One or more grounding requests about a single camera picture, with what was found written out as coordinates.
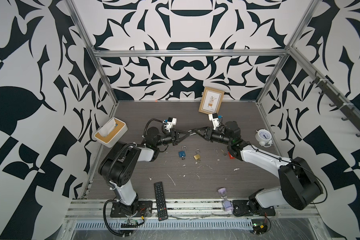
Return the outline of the brass padlock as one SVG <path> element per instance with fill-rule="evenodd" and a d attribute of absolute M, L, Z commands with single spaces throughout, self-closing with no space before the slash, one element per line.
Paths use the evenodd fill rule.
<path fill-rule="evenodd" d="M 199 149 L 195 150 L 195 155 L 194 155 L 194 159 L 196 162 L 200 162 L 201 161 L 201 155 L 200 155 L 201 151 Z"/>

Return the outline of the black padlock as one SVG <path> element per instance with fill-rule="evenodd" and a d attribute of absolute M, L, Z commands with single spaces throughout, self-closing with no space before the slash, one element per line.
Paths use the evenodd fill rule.
<path fill-rule="evenodd" d="M 196 134 L 196 132 L 195 132 L 194 130 L 189 130 L 189 131 L 188 131 L 188 133 L 189 133 L 189 135 L 190 135 L 190 136 L 192 136 L 192 135 L 195 135 L 195 134 Z"/>

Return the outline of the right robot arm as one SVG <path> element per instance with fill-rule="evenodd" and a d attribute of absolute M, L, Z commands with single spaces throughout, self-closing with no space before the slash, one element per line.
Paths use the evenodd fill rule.
<path fill-rule="evenodd" d="M 260 150 L 241 137 L 237 122 L 227 122 L 222 131 L 214 127 L 190 131 L 208 142 L 227 146 L 232 157 L 256 165 L 273 174 L 280 184 L 271 189 L 260 189 L 252 194 L 243 210 L 236 215 L 265 215 L 275 206 L 290 206 L 303 210 L 327 190 L 312 172 L 308 163 L 300 158 L 289 159 Z"/>

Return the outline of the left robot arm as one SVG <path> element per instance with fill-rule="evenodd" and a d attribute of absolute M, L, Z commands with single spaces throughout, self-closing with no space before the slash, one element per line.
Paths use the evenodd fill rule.
<path fill-rule="evenodd" d="M 137 163 L 155 161 L 162 152 L 159 146 L 176 146 L 194 134 L 193 130 L 181 131 L 175 128 L 160 133 L 158 128 L 151 127 L 144 133 L 144 140 L 140 145 L 124 142 L 114 145 L 101 162 L 98 173 L 118 197 L 119 201 L 112 203 L 116 217 L 132 216 L 139 211 L 139 197 L 131 182 Z"/>

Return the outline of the blue padlock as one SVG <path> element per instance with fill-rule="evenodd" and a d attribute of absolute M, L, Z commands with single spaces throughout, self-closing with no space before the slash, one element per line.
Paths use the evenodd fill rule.
<path fill-rule="evenodd" d="M 181 151 L 178 152 L 179 157 L 184 160 L 186 158 L 186 151 L 187 151 L 187 147 L 186 146 L 182 146 Z"/>

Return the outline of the white alarm clock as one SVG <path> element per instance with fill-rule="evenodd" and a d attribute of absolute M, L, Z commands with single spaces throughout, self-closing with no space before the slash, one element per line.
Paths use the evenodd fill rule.
<path fill-rule="evenodd" d="M 255 138 L 259 145 L 264 148 L 269 148 L 273 145 L 272 134 L 266 129 L 257 130 Z"/>

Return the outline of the black remote control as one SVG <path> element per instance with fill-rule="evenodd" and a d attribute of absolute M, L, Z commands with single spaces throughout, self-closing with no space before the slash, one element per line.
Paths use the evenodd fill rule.
<path fill-rule="evenodd" d="M 168 211 L 167 211 L 163 183 L 162 182 L 154 183 L 154 190 L 155 190 L 158 220 L 159 222 L 167 220 Z"/>

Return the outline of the purple hourglass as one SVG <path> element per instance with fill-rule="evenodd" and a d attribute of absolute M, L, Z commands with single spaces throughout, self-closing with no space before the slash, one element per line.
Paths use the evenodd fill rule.
<path fill-rule="evenodd" d="M 223 200 L 223 207 L 224 207 L 225 211 L 232 213 L 234 208 L 233 208 L 232 202 L 228 199 L 228 194 L 227 194 L 226 188 L 220 188 L 217 190 L 217 192 L 219 193 L 220 197 Z"/>

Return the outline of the left circuit board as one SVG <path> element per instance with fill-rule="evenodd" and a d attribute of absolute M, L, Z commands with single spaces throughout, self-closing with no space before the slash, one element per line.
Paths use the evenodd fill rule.
<path fill-rule="evenodd" d="M 139 226 L 142 226 L 145 223 L 144 217 L 141 218 L 141 221 L 138 222 L 137 220 L 127 220 L 126 223 L 122 223 L 120 225 L 121 228 L 138 228 Z"/>

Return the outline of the circuit board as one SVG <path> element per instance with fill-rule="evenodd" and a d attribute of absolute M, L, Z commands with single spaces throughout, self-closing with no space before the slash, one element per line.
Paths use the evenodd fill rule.
<path fill-rule="evenodd" d="M 138 222 L 137 220 L 127 220 L 126 223 L 122 223 L 120 225 L 121 228 L 138 228 L 139 226 L 142 226 L 145 223 L 144 217 L 141 218 L 141 221 Z"/>
<path fill-rule="evenodd" d="M 252 227 L 253 227 L 253 229 L 251 230 L 252 234 L 254 234 L 254 235 L 263 235 L 263 234 L 267 233 L 271 229 L 272 224 L 271 224 L 270 221 L 253 222 Z"/>

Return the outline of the right circuit board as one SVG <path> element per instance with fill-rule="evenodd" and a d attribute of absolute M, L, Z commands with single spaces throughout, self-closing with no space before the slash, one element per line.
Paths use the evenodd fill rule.
<path fill-rule="evenodd" d="M 252 234 L 254 234 L 254 235 L 263 235 L 263 234 L 267 233 L 271 229 L 272 224 L 271 224 L 270 221 L 253 222 L 252 227 L 253 227 L 253 229 L 251 230 Z"/>

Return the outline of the wooden picture frame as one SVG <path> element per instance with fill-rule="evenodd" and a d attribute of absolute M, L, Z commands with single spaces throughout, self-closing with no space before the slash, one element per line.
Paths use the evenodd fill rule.
<path fill-rule="evenodd" d="M 217 114 L 220 110 L 224 95 L 224 91 L 205 87 L 199 112 L 204 114 Z"/>

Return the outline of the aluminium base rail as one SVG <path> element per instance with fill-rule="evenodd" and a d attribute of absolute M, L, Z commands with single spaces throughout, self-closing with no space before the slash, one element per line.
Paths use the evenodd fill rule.
<path fill-rule="evenodd" d="M 73 200 L 65 219 L 100 219 L 103 216 L 105 200 Z M 171 218 L 228 217 L 223 203 L 218 199 L 168 199 L 168 215 Z M 320 214 L 314 205 L 299 211 L 290 206 L 274 207 L 277 218 L 319 218 Z"/>

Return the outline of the wall hook rail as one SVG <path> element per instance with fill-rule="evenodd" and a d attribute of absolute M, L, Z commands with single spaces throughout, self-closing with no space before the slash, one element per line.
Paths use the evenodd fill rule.
<path fill-rule="evenodd" d="M 344 115 L 342 121 L 351 122 L 359 131 L 356 137 L 360 138 L 360 110 L 353 104 L 340 90 L 338 90 L 330 80 L 321 78 L 318 72 L 315 72 L 315 78 L 310 85 L 315 85 L 319 88 L 320 96 L 326 96 L 331 103 L 329 106 L 339 110 Z"/>

